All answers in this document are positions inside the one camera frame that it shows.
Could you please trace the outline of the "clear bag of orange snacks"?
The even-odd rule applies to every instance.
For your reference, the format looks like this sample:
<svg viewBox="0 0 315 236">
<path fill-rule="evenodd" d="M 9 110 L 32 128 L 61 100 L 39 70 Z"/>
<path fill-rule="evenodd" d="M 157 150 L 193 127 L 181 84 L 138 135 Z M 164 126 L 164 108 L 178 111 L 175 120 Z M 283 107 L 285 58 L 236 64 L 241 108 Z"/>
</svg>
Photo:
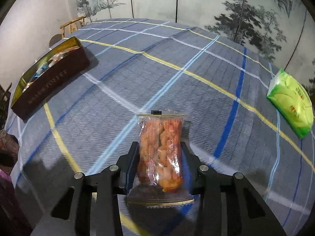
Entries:
<svg viewBox="0 0 315 236">
<path fill-rule="evenodd" d="M 181 148 L 184 114 L 161 111 L 137 115 L 139 162 L 130 205 L 169 208 L 192 204 L 184 181 Z"/>
</svg>

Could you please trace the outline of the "green tissue pack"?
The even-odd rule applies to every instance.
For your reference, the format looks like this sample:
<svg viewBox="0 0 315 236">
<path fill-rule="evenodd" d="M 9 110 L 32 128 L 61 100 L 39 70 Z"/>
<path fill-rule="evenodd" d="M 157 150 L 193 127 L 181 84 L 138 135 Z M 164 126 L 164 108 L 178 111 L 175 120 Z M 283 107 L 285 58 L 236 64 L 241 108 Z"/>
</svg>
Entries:
<svg viewBox="0 0 315 236">
<path fill-rule="evenodd" d="M 267 99 L 279 110 L 299 138 L 313 126 L 313 107 L 305 88 L 283 69 L 270 81 Z"/>
</svg>

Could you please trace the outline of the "red and gold tin box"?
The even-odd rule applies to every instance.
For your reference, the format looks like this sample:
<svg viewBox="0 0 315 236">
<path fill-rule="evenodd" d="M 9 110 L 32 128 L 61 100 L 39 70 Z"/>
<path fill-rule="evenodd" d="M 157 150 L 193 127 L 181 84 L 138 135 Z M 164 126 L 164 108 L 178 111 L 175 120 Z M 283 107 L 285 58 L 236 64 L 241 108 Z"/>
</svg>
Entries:
<svg viewBox="0 0 315 236">
<path fill-rule="evenodd" d="M 51 93 L 89 65 L 79 39 L 64 39 L 20 77 L 11 101 L 12 111 L 22 120 L 28 119 Z"/>
</svg>

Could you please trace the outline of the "blue plaid tablecloth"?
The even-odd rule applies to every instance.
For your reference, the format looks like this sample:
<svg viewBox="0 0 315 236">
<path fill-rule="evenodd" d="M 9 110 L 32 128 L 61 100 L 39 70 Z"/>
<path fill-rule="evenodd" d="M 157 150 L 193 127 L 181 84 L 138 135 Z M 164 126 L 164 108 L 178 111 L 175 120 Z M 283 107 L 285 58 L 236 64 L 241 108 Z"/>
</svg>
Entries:
<svg viewBox="0 0 315 236">
<path fill-rule="evenodd" d="M 266 98 L 277 68 L 218 34 L 149 19 L 113 19 L 74 32 L 91 65 L 26 121 L 11 177 L 36 226 L 77 171 L 97 173 L 138 140 L 136 115 L 184 115 L 182 138 L 218 172 L 243 173 L 288 235 L 314 204 L 314 133 L 299 139 Z"/>
</svg>

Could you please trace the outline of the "round stone disc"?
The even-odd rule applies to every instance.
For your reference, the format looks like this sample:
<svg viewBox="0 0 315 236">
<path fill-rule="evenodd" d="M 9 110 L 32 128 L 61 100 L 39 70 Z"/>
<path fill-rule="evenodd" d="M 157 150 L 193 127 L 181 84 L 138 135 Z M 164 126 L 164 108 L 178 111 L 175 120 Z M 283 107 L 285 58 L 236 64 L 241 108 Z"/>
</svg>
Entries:
<svg viewBox="0 0 315 236">
<path fill-rule="evenodd" d="M 52 38 L 49 41 L 49 47 L 53 47 L 53 45 L 58 43 L 60 40 L 62 40 L 62 34 L 56 34 L 52 36 Z"/>
</svg>

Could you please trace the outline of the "bamboo chair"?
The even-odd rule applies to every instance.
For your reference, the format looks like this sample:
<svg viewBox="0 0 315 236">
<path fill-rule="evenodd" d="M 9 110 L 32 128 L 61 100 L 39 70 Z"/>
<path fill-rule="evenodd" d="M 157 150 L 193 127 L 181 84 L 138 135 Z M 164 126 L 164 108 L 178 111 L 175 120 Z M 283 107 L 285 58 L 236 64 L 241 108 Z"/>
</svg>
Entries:
<svg viewBox="0 0 315 236">
<path fill-rule="evenodd" d="M 86 16 L 80 16 L 76 19 L 73 19 L 63 25 L 60 26 L 60 30 L 61 30 L 61 37 L 65 38 L 65 34 L 66 34 L 66 28 L 69 27 L 70 33 L 77 31 L 79 29 L 79 27 L 84 27 L 85 26 L 85 18 Z"/>
</svg>

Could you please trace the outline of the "painted folding screen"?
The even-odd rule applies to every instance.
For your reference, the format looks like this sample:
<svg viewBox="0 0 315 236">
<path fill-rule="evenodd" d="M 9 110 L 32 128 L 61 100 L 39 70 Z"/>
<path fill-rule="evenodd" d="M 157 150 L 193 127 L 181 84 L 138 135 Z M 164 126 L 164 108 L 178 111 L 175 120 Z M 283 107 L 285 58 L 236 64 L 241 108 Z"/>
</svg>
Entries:
<svg viewBox="0 0 315 236">
<path fill-rule="evenodd" d="M 73 0 L 92 20 L 160 19 L 218 33 L 310 85 L 314 19 L 301 0 Z"/>
</svg>

